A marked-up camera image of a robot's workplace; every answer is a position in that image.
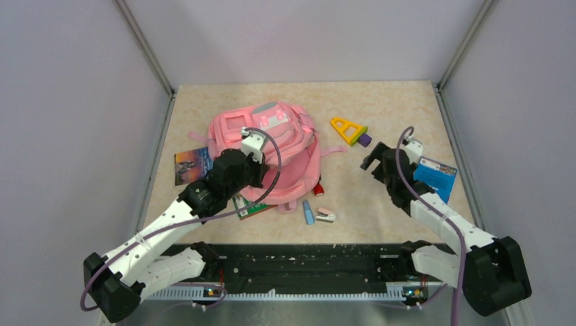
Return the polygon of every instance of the white cable tie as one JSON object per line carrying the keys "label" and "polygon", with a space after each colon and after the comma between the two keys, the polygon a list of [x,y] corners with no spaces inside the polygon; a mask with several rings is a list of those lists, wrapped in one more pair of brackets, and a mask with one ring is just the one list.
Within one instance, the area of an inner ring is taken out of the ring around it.
{"label": "white cable tie", "polygon": [[144,236],[142,235],[142,233],[137,232],[136,235],[134,235],[134,239],[136,240],[137,243],[139,243],[142,246],[142,248],[144,248],[146,253],[149,253],[150,251],[152,251],[152,246],[150,245],[150,242],[148,242],[148,240],[144,239]]}
{"label": "white cable tie", "polygon": [[444,222],[446,222],[446,220],[452,216],[454,214],[453,211],[448,211],[446,213],[444,213],[444,215],[442,215],[442,218],[440,219],[440,224],[438,225],[438,235],[440,236],[441,239],[444,238]]}

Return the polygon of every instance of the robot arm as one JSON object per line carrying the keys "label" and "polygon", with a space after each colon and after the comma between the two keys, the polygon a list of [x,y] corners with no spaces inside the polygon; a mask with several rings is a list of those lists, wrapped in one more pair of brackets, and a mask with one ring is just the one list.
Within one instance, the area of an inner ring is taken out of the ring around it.
{"label": "robot arm", "polygon": [[456,225],[464,236],[466,257],[463,292],[472,308],[482,316],[488,316],[516,302],[530,297],[532,290],[526,266],[518,243],[510,238],[497,238],[475,225],[446,205],[432,188],[414,180],[413,174],[422,155],[422,144],[412,136],[403,140],[400,150],[400,167],[408,184],[435,209],[426,207],[406,187],[399,176],[395,161],[395,148],[379,143],[367,156],[361,168],[368,169],[374,160],[380,161],[372,171],[374,178],[386,185],[395,206],[433,230],[456,255],[441,251],[425,241],[406,242],[401,265],[407,274],[431,275],[456,287],[458,279],[460,240],[446,218]]}
{"label": "robot arm", "polygon": [[[244,140],[240,149],[223,151],[214,159],[208,175],[190,183],[144,230],[103,256],[93,253],[84,260],[84,284],[87,285],[108,259],[134,246],[109,264],[88,291],[110,322],[126,318],[152,293],[197,277],[207,264],[217,259],[217,255],[201,242],[177,255],[155,261],[180,237],[204,223],[190,222],[218,214],[233,195],[248,185],[262,187],[268,170],[262,153],[267,137],[246,130],[242,135]],[[162,231],[175,224],[182,225]]]}

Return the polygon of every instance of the yellow triangle toy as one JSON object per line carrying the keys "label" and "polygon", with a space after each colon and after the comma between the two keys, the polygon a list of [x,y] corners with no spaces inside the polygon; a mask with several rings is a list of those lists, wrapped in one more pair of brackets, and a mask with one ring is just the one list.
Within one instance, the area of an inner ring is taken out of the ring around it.
{"label": "yellow triangle toy", "polygon": [[368,127],[360,126],[354,122],[342,119],[341,117],[334,117],[330,124],[336,129],[336,132],[346,141],[350,146],[354,146],[356,143],[367,147],[372,141],[372,137],[368,136],[366,132]]}

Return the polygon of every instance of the red object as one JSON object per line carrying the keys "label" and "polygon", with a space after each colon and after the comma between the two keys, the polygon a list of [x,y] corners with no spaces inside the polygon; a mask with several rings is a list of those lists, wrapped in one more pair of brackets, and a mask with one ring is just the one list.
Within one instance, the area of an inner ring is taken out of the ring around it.
{"label": "red object", "polygon": [[314,186],[314,189],[312,189],[312,192],[314,192],[314,196],[316,196],[316,197],[322,196],[324,194],[324,188],[322,188],[322,185],[320,184],[320,182],[318,182]]}

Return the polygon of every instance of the tabletop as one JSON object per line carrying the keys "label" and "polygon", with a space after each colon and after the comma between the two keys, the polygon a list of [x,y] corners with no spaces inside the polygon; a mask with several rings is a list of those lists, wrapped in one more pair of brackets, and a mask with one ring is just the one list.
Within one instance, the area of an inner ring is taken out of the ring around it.
{"label": "tabletop", "polygon": [[[230,84],[180,86],[162,149],[144,225],[150,224],[176,198],[185,185],[175,186],[174,155],[204,147],[189,139],[194,131],[206,134],[218,113],[272,101],[301,105],[314,120],[321,148],[345,145],[346,153],[321,159],[325,195],[302,199],[313,211],[320,206],[336,213],[334,223],[307,225],[302,208],[280,213],[277,208],[243,219],[236,216],[210,221],[186,234],[178,243],[205,241],[226,244],[291,243],[398,243],[441,240],[423,224],[394,206],[386,187],[360,169],[364,157],[382,141],[394,146],[407,126],[424,145],[424,156],[456,167],[430,81],[352,81],[286,84]],[[372,143],[349,147],[330,125],[342,117],[368,127]],[[456,179],[450,207],[473,222],[460,178]],[[229,203],[225,211],[234,210]]]}

